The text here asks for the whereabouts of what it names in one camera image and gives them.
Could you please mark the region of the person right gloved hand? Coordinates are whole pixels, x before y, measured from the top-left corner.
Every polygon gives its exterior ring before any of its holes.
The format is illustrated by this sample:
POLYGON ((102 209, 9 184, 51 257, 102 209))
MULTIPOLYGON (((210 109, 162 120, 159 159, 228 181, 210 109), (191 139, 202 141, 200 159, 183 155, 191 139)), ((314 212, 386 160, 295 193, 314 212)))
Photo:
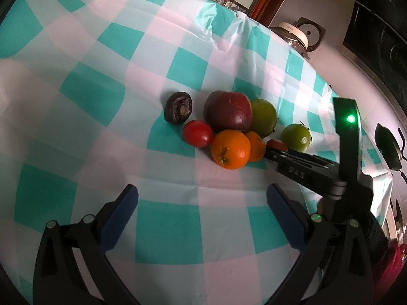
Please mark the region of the person right gloved hand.
MULTIPOLYGON (((329 199, 323 197, 317 204, 317 213, 329 218, 332 211, 331 204, 332 203, 329 199)), ((394 264, 395 259, 393 258, 393 255, 396 250, 389 250, 389 239, 385 236, 381 225, 371 212, 369 212, 369 216, 361 218, 358 222, 365 237, 367 250, 370 256, 370 264, 372 266, 374 279, 374 301, 378 302, 389 291, 400 273, 398 268, 391 268, 394 264)), ((339 242, 339 236, 341 236, 341 234, 334 231, 334 236, 332 236, 333 240, 330 240, 328 243, 328 249, 324 254, 325 257, 323 258, 323 263, 325 266, 326 263, 329 263, 330 256, 335 248, 338 248, 337 250, 340 250, 340 253, 341 250, 343 250, 341 248, 342 244, 339 242)))

